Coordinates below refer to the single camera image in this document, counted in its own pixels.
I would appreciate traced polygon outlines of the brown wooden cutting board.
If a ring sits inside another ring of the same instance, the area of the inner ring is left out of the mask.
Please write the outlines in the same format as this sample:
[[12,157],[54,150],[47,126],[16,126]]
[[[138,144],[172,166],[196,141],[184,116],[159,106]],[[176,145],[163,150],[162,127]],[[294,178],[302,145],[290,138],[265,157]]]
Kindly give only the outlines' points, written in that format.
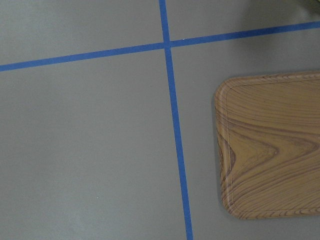
[[320,73],[234,77],[214,94],[221,201],[238,219],[320,213]]

